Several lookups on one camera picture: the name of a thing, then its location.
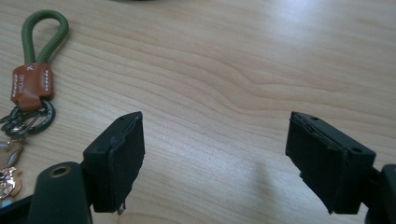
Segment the key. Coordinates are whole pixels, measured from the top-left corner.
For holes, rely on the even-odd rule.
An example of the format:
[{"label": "key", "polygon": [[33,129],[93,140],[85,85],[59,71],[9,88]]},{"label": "key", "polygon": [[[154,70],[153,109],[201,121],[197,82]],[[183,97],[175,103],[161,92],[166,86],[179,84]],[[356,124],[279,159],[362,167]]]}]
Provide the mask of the key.
[{"label": "key", "polygon": [[10,167],[0,170],[0,200],[14,197],[21,190],[21,170]]},{"label": "key", "polygon": [[16,140],[10,140],[8,143],[0,143],[0,169],[14,165],[22,150],[23,144]]}]

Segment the leather tag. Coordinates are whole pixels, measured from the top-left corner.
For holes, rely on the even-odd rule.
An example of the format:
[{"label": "leather tag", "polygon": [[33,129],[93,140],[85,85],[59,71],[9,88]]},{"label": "leather tag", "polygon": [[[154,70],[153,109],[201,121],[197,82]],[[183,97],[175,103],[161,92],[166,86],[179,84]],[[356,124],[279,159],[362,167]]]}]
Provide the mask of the leather tag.
[{"label": "leather tag", "polygon": [[46,63],[30,63],[12,73],[11,101],[23,112],[43,107],[41,99],[53,98],[52,71]]}]

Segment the wooden table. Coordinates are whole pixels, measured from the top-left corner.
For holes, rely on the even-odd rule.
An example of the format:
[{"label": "wooden table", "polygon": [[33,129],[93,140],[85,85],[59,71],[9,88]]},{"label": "wooden table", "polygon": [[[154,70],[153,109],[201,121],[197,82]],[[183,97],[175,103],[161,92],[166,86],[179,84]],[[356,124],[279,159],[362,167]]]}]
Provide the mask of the wooden table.
[{"label": "wooden table", "polygon": [[[142,111],[146,158],[127,210],[100,223],[363,223],[327,213],[285,156],[291,111],[331,125],[396,162],[396,2],[3,0],[0,117],[21,26],[63,13],[51,58],[53,124],[27,139],[18,198],[37,175],[82,151],[114,119]],[[43,21],[39,51],[57,31]],[[7,141],[1,134],[0,141]]]}]

